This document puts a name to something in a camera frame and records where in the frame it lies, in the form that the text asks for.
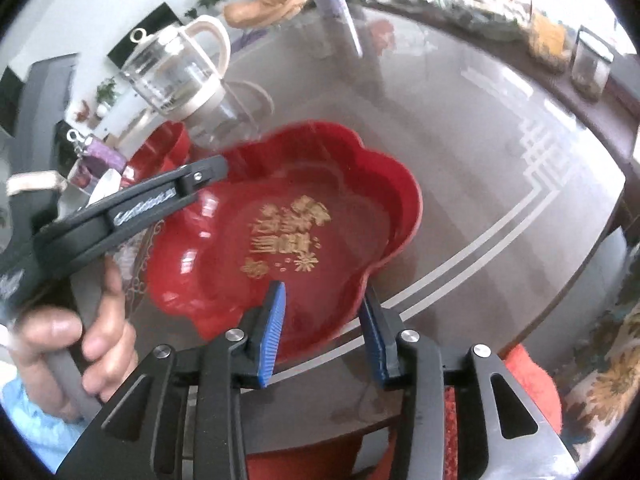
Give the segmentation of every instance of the plastic container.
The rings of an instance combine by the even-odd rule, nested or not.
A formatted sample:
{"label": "plastic container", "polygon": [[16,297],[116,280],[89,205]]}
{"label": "plastic container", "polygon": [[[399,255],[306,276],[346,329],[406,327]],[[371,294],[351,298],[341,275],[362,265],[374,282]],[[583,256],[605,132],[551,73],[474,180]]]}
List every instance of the plastic container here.
{"label": "plastic container", "polygon": [[187,161],[190,147],[184,124],[171,121],[161,124],[129,161],[122,173],[124,183],[130,186],[155,174],[174,170]]}
{"label": "plastic container", "polygon": [[613,53],[606,44],[581,31],[575,45],[574,67],[571,81],[584,97],[597,101],[609,79]]}
{"label": "plastic container", "polygon": [[571,61],[572,41],[561,23],[534,12],[529,25],[529,54],[554,73],[564,73]]}

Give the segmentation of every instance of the gold floral pattern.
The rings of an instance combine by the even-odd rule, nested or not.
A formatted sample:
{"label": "gold floral pattern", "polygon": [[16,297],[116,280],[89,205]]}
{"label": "gold floral pattern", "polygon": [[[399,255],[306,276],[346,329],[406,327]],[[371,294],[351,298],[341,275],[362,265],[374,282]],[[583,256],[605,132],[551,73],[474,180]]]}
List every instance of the gold floral pattern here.
{"label": "gold floral pattern", "polygon": [[[310,236],[313,227],[322,227],[331,221],[328,209],[321,202],[303,195],[291,202],[290,207],[264,204],[260,215],[249,224],[252,237],[249,252],[252,254],[294,254],[296,258],[284,258],[274,266],[285,272],[293,260],[296,271],[311,272],[319,263],[318,256],[310,252],[321,248],[318,237]],[[263,260],[247,258],[240,268],[250,278],[259,280],[269,272],[269,264]]]}
{"label": "gold floral pattern", "polygon": [[569,450],[572,458],[578,462],[580,452],[577,446],[586,444],[593,440],[595,432],[590,427],[593,420],[593,413],[587,413],[586,402],[576,402],[567,408],[564,399],[562,400],[562,433],[560,439]]}
{"label": "gold floral pattern", "polygon": [[591,414],[609,425],[626,413],[640,384],[640,347],[610,361],[609,369],[599,374],[587,392],[594,406]]}
{"label": "gold floral pattern", "polygon": [[249,278],[259,280],[269,272],[269,266],[267,265],[267,262],[263,260],[254,262],[252,258],[247,258],[244,261],[244,265],[240,267],[240,270],[242,270],[242,272],[244,272]]}
{"label": "gold floral pattern", "polygon": [[318,263],[318,259],[314,253],[301,254],[294,263],[296,264],[296,271],[311,272]]}

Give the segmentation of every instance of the keychain ring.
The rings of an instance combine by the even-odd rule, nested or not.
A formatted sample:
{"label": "keychain ring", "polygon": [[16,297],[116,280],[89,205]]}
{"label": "keychain ring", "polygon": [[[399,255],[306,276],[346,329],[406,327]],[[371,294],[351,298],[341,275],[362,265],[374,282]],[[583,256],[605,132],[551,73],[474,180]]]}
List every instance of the keychain ring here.
{"label": "keychain ring", "polygon": [[[139,38],[136,37],[136,33],[138,32],[140,33]],[[142,27],[134,28],[129,34],[129,39],[132,41],[132,43],[142,43],[143,41],[145,41],[145,38],[146,30]]]}
{"label": "keychain ring", "polygon": [[75,128],[71,128],[66,133],[66,140],[74,144],[77,144],[78,142],[83,142],[84,137],[81,135],[81,133],[78,130],[76,130]]}

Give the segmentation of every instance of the jar lid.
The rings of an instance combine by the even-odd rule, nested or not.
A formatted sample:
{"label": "jar lid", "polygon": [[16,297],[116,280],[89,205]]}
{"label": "jar lid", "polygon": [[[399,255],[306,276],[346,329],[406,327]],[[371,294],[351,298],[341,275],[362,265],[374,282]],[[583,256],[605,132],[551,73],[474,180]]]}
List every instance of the jar lid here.
{"label": "jar lid", "polygon": [[613,52],[610,51],[603,42],[585,31],[581,31],[578,38],[585,47],[596,54],[596,56],[599,56],[603,61],[607,63],[613,62]]}

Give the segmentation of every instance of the metal ring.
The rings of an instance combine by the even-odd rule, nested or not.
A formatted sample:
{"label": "metal ring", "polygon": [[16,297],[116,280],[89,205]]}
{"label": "metal ring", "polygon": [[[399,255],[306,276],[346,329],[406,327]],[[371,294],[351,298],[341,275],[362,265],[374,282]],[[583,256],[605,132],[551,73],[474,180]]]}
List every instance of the metal ring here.
{"label": "metal ring", "polygon": [[[137,32],[140,32],[142,34],[139,39],[136,38]],[[132,43],[142,43],[143,41],[145,41],[145,38],[146,38],[146,30],[142,27],[134,28],[129,34],[129,39],[131,40]]]}
{"label": "metal ring", "polygon": [[156,359],[165,359],[171,355],[171,347],[169,345],[158,345],[153,350]]}
{"label": "metal ring", "polygon": [[84,137],[75,128],[71,128],[66,133],[66,140],[76,144],[77,142],[83,142]]}
{"label": "metal ring", "polygon": [[240,341],[244,338],[244,332],[239,328],[231,328],[226,331],[225,337],[228,341]]}

